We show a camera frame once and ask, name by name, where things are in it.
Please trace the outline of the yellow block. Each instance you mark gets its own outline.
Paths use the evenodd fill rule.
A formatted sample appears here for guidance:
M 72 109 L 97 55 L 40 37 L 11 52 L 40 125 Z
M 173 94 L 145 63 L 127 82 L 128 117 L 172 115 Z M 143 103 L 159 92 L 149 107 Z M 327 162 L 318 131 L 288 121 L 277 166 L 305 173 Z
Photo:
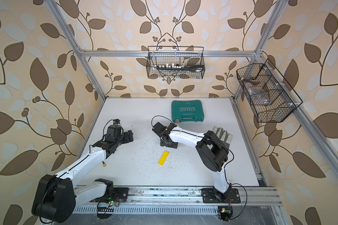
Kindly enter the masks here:
M 158 164 L 162 166 L 164 164 L 165 160 L 167 159 L 168 155 L 169 155 L 169 152 L 164 151 L 162 156 L 160 157 L 160 159 L 158 161 Z

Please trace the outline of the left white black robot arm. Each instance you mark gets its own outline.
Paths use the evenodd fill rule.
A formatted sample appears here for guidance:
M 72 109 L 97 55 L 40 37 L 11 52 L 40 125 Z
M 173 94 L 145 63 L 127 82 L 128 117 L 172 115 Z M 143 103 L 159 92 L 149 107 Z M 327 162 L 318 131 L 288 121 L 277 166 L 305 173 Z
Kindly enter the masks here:
M 114 154 L 117 148 L 133 142 L 133 132 L 124 131 L 120 124 L 110 125 L 107 132 L 89 151 L 68 168 L 55 175 L 45 175 L 39 181 L 32 205 L 32 214 L 48 223 L 63 223 L 75 209 L 95 200 L 118 206 L 127 199 L 127 188 L 115 188 L 110 180 L 96 179 L 92 184 L 78 187 L 78 183 L 98 164 Z

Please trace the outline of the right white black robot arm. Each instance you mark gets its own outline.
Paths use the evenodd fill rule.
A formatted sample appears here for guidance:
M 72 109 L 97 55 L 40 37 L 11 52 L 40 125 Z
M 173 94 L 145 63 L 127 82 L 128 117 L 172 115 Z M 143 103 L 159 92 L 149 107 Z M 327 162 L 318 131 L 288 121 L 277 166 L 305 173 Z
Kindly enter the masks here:
M 230 189 L 225 166 L 234 160 L 234 154 L 230 150 L 232 134 L 220 127 L 214 127 L 206 133 L 196 133 L 184 130 L 174 123 L 166 127 L 159 122 L 152 126 L 152 131 L 159 136 L 161 146 L 176 149 L 180 143 L 195 148 L 206 168 L 214 172 L 214 188 L 220 193 Z

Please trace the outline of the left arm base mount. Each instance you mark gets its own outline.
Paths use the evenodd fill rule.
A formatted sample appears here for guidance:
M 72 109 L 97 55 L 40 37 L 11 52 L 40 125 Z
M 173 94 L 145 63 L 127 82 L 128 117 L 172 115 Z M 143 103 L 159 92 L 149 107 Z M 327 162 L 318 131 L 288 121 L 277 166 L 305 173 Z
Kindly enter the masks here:
M 112 191 L 105 193 L 104 196 L 94 199 L 94 202 L 126 202 L 129 188 L 114 188 Z

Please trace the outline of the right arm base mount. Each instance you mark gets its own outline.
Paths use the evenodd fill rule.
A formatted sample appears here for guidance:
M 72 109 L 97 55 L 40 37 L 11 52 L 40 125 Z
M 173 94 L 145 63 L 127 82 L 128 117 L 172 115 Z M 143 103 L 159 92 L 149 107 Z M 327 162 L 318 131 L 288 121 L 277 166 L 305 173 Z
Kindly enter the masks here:
M 225 193 L 221 193 L 215 188 L 203 188 L 201 196 L 204 203 L 241 203 L 237 188 L 229 188 Z

